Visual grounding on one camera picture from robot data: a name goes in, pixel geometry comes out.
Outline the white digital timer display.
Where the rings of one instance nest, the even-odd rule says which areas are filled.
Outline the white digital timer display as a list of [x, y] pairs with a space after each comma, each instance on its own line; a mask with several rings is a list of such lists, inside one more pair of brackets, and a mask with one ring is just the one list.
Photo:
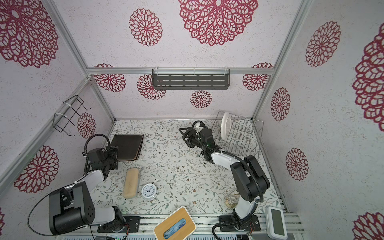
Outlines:
[[266, 208], [267, 235], [273, 240], [287, 240], [288, 233], [284, 218], [284, 212], [277, 207]]

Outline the small white alarm clock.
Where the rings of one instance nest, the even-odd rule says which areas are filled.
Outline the small white alarm clock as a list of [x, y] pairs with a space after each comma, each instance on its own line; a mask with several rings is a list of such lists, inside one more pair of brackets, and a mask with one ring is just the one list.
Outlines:
[[157, 196], [157, 193], [157, 187], [153, 183], [144, 185], [141, 190], [142, 197], [146, 201], [153, 201]]

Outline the black square plate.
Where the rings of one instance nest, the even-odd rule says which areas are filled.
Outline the black square plate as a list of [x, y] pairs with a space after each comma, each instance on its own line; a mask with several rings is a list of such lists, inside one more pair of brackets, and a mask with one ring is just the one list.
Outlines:
[[144, 135], [115, 135], [111, 146], [118, 147], [119, 162], [138, 160], [143, 146]]

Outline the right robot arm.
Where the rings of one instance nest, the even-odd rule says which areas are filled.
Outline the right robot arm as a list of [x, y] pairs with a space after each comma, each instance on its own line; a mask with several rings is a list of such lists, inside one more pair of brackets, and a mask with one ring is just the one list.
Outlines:
[[214, 165], [231, 171], [239, 202], [234, 210], [236, 220], [251, 216], [259, 203], [264, 201], [264, 194], [271, 184], [255, 156], [241, 158], [216, 145], [211, 129], [203, 128], [199, 132], [192, 127], [180, 128], [183, 141], [190, 148], [200, 148], [204, 159]]

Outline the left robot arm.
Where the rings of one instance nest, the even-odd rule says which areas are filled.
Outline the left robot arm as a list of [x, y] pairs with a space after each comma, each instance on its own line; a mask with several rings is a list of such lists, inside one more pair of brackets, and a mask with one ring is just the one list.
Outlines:
[[73, 184], [49, 194], [49, 227], [62, 235], [85, 226], [99, 226], [100, 231], [120, 232], [126, 220], [118, 207], [95, 207], [90, 192], [106, 180], [111, 170], [119, 168], [119, 147], [97, 148], [83, 153], [85, 173]]

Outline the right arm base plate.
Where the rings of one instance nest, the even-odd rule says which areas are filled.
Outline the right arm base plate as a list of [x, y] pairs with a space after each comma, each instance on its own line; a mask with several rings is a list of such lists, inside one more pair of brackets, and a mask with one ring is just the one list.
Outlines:
[[219, 224], [226, 224], [221, 226], [221, 232], [259, 232], [261, 231], [261, 225], [256, 215], [251, 215], [248, 219], [242, 220], [241, 223], [229, 225], [229, 223], [236, 222], [234, 216], [219, 216]]

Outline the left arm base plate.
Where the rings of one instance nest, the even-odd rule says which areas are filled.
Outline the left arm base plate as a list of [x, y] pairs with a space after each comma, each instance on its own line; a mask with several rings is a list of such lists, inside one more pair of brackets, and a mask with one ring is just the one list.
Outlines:
[[117, 219], [99, 226], [97, 233], [137, 233], [140, 221], [141, 217], [125, 216], [124, 220]]

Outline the grey wall shelf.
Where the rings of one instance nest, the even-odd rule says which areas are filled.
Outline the grey wall shelf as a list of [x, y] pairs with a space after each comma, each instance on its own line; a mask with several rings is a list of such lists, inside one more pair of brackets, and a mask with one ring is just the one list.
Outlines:
[[156, 90], [227, 90], [231, 71], [152, 70], [152, 86]]

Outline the beige glasses case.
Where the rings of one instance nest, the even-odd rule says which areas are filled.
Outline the beige glasses case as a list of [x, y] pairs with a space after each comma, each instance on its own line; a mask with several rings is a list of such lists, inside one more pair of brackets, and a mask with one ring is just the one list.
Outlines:
[[132, 199], [137, 196], [139, 181], [140, 170], [138, 168], [128, 169], [123, 187], [123, 197], [125, 199]]

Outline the bamboo lid tissue box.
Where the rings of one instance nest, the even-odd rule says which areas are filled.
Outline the bamboo lid tissue box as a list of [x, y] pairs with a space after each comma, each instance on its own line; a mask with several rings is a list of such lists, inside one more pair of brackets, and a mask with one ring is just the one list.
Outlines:
[[186, 207], [180, 207], [154, 227], [157, 240], [186, 240], [197, 226]]

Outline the white round floral plate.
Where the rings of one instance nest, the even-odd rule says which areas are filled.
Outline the white round floral plate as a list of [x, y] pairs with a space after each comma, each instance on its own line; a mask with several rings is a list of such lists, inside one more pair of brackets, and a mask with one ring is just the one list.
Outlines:
[[224, 141], [227, 141], [232, 128], [232, 119], [229, 112], [225, 112], [221, 123], [221, 137]]

